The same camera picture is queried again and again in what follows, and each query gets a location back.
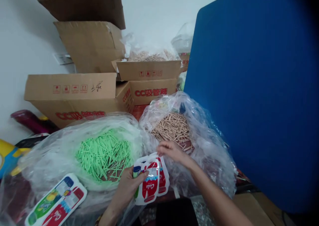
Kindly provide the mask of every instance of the white wall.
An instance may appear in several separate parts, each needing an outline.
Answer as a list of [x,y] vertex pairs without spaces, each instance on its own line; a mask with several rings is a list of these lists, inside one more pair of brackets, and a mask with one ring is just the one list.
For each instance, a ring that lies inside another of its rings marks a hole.
[[[148,40],[170,41],[199,9],[214,0],[122,0],[126,30]],[[60,66],[52,54],[65,52],[56,21],[37,0],[0,0],[0,138],[12,144],[30,132],[10,119],[20,109],[40,113],[23,100],[28,74],[73,73],[71,64]]]
[[170,42],[186,22],[196,20],[200,8],[214,0],[122,0],[126,29],[145,40]]
[[31,103],[23,100],[28,74],[73,72],[60,66],[54,52],[65,52],[53,25],[54,17],[37,0],[0,0],[0,138],[12,144],[30,135],[10,114],[29,109],[39,115]]

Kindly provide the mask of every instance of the pink bottle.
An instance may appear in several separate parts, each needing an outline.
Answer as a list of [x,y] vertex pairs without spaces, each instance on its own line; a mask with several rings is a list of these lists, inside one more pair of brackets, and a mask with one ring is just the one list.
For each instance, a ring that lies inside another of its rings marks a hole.
[[18,123],[29,128],[34,134],[52,133],[52,129],[48,128],[29,110],[19,110],[12,113],[11,118],[14,118]]

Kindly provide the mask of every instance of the cola bottle illustration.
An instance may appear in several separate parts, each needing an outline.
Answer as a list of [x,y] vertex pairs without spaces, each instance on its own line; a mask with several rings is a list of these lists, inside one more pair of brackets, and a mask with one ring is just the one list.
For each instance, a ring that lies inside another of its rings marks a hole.
[[144,202],[147,203],[155,198],[155,193],[158,186],[158,171],[157,171],[157,163],[151,163],[147,169],[145,166],[145,170],[149,171],[149,176],[143,181],[142,187],[142,195],[144,198]]
[[158,157],[157,158],[158,160],[159,160],[159,193],[163,193],[163,192],[165,192],[165,190],[166,190],[166,188],[165,188],[165,185],[166,185],[166,179],[165,179],[165,175],[164,175],[164,171],[163,171],[163,166],[162,166],[162,162],[161,162],[161,160],[160,160],[160,158]]

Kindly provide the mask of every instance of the yellow toy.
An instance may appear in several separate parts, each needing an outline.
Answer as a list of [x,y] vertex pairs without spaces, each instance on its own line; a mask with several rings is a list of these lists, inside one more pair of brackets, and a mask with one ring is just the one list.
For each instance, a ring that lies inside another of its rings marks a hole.
[[18,159],[30,151],[29,148],[18,148],[0,139],[0,179],[5,172],[13,170]]

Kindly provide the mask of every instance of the handwritten signature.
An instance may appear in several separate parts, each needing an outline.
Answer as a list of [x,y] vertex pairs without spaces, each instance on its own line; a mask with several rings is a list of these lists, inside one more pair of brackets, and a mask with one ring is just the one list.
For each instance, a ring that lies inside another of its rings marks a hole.
[[99,89],[102,89],[102,87],[100,86],[100,84],[101,84],[102,82],[103,82],[103,81],[100,81],[96,86],[94,86],[94,84],[93,84],[93,86],[92,86],[92,88],[91,88],[91,92],[94,92],[95,90],[98,92]]

